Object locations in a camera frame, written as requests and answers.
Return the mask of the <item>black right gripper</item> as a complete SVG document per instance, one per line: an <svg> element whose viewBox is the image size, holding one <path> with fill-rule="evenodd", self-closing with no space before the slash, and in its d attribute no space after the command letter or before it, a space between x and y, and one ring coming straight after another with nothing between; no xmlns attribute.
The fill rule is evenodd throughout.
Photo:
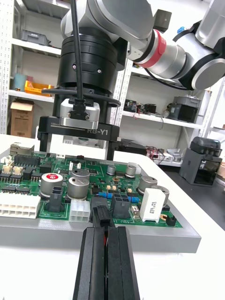
<svg viewBox="0 0 225 300"><path fill-rule="evenodd" d="M92 91L85 93L83 99L76 91L52 91L63 98L60 116L42 116L39 120L37 138L40 152L50 152L52 135L69 135L107 141L105 160L113 161L119 127L108 123L108 110L120 107L120 102Z"/></svg>

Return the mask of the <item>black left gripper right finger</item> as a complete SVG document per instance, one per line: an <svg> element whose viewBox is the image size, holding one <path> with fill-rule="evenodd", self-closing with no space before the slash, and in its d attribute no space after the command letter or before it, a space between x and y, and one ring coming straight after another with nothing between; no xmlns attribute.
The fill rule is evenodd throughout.
<svg viewBox="0 0 225 300"><path fill-rule="evenodd" d="M131 239L126 227L108 229L106 282L109 300L140 299Z"/></svg>

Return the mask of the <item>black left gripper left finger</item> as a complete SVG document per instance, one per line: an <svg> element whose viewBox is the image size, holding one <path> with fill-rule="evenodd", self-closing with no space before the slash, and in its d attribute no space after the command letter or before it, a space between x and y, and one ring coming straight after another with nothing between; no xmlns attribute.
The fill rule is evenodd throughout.
<svg viewBox="0 0 225 300"><path fill-rule="evenodd" d="M106 300L106 242L108 229L88 227L84 230L76 273L74 300Z"/></svg>

